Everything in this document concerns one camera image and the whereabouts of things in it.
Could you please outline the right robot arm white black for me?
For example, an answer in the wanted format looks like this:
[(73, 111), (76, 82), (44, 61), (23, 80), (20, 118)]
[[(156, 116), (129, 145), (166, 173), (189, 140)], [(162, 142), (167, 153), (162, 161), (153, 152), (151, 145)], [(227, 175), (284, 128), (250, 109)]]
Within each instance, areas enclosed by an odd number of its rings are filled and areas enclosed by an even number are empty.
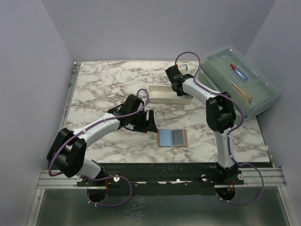
[(230, 130), (234, 127), (236, 113), (231, 96), (227, 92), (217, 92), (198, 82), (191, 74), (183, 74), (178, 66), (173, 65), (165, 70), (171, 82), (172, 90), (177, 96), (190, 95), (206, 106), (206, 122), (214, 132), (218, 162), (217, 181), (223, 185), (233, 180), (233, 174), (238, 167), (233, 160), (231, 148), (233, 139)]

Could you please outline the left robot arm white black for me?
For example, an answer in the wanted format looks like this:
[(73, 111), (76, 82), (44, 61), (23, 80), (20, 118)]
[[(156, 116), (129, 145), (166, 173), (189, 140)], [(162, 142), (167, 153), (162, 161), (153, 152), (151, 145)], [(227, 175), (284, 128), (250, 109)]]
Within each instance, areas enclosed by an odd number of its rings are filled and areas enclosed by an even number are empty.
[(158, 129), (153, 110), (146, 110), (149, 100), (143, 101), (136, 95), (129, 95), (124, 103), (110, 109), (100, 119), (74, 130), (61, 129), (47, 155), (48, 173), (55, 177), (53, 168), (71, 178), (75, 175), (88, 178), (94, 186), (104, 182), (102, 167), (93, 160), (85, 158), (86, 149), (102, 137), (132, 126), (135, 132), (153, 132)]

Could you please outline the tan leather card holder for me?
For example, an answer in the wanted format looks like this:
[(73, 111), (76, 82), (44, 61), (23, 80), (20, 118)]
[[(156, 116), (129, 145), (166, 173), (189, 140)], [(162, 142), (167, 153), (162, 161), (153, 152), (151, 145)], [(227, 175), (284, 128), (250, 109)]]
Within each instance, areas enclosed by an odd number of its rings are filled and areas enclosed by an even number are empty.
[(184, 130), (185, 144), (182, 146), (174, 146), (173, 144), (173, 130), (177, 129), (159, 129), (156, 135), (153, 135), (152, 138), (157, 142), (158, 147), (174, 147), (181, 148), (188, 146), (187, 130)]

